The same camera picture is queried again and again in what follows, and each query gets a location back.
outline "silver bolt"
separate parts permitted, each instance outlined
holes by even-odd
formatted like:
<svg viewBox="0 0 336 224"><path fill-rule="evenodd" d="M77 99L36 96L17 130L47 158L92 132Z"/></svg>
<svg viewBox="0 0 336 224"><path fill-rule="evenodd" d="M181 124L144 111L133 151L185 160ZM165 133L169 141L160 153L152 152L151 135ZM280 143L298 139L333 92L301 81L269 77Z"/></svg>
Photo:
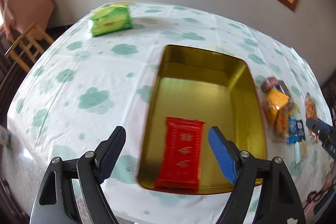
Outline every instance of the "silver bolt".
<svg viewBox="0 0 336 224"><path fill-rule="evenodd" d="M243 151L240 152L240 155L241 155L243 158L248 158L248 157L250 156L250 153L247 152L247 151L245 151L245 150L243 150Z"/></svg>
<svg viewBox="0 0 336 224"><path fill-rule="evenodd" d="M55 157L51 160L52 163L56 164L59 162L59 157Z"/></svg>
<svg viewBox="0 0 336 224"><path fill-rule="evenodd" d="M95 154L94 152L88 151L88 152L85 153L85 157L86 158L92 158L94 154Z"/></svg>
<svg viewBox="0 0 336 224"><path fill-rule="evenodd" d="M279 157L275 157L275 158L274 158L274 161L275 161L276 163L278 163L278 164L282 163L282 159L279 158Z"/></svg>

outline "chair backrest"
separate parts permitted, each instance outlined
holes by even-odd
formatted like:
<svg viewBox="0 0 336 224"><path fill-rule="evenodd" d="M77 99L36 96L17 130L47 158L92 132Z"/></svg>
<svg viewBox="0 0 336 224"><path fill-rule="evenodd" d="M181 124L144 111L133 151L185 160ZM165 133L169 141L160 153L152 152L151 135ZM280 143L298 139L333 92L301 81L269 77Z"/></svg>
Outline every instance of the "chair backrest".
<svg viewBox="0 0 336 224"><path fill-rule="evenodd" d="M41 47L41 45L29 34L32 30L34 30L35 32L39 32L43 37L43 39L47 41L49 44L52 44L54 42L54 40L49 35L47 35L35 21L32 25L30 25L27 28L27 30L25 30L19 36L19 38L11 45L11 47L5 54L7 58L10 56L27 73L30 71L30 67L22 60L21 58L22 54L25 53L33 63L36 63L36 57L38 56L38 54L44 53L44 49ZM28 40L27 45L24 42L24 38ZM19 54L15 50L17 46L19 46L22 49L22 51ZM34 53L30 51L32 46L36 49Z"/></svg>

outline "white tablecloth with green flowers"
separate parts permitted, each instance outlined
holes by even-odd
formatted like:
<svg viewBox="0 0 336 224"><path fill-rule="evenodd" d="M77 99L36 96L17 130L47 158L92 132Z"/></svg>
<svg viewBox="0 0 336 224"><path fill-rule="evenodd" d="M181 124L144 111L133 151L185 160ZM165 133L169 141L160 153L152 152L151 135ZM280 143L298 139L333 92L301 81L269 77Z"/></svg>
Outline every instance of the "white tablecloth with green flowers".
<svg viewBox="0 0 336 224"><path fill-rule="evenodd" d="M260 84L274 75L285 81L305 120L304 98L316 99L318 116L331 124L329 109L305 60L271 37L239 22L179 6L130 5L133 29L91 37L89 15L67 30L42 55L21 84L8 111L8 128L46 167L54 156L80 157L107 139L116 126L127 138L110 179L102 188L117 216L145 223L215 223L229 194L186 196L142 189L136 183L148 102L165 45L218 51L244 59ZM308 141L298 165L293 146L273 143L266 128L268 158L284 159L301 200L320 189L331 158ZM79 185L75 191L80 194ZM251 223L256 187L245 223Z"/></svg>

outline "green tissue package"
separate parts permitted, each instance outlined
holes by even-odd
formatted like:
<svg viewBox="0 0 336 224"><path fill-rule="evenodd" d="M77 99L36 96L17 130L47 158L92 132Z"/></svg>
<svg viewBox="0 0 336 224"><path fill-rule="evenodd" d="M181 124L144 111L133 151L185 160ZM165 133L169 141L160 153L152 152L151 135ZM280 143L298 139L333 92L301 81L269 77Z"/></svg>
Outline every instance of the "green tissue package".
<svg viewBox="0 0 336 224"><path fill-rule="evenodd" d="M89 26L94 37L105 33L132 29L128 6L107 4L94 10L89 20Z"/></svg>

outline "tiled floor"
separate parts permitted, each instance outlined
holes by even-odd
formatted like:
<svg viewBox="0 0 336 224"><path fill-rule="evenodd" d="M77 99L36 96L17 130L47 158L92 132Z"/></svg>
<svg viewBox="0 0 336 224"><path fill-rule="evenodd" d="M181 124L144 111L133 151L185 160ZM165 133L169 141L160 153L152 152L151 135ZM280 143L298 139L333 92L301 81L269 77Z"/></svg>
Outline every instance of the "tiled floor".
<svg viewBox="0 0 336 224"><path fill-rule="evenodd" d="M51 33L51 36L56 39L66 29L67 28L57 29L56 32ZM46 168L47 166L40 166L33 159L28 150L22 146L15 135L11 136L9 147L0 145L0 176L7 180L12 195L21 209L28 215L31 214L35 196L38 192ZM83 224L91 223L83 198L79 197L76 199ZM120 224L133 223L118 217L117 220Z"/></svg>

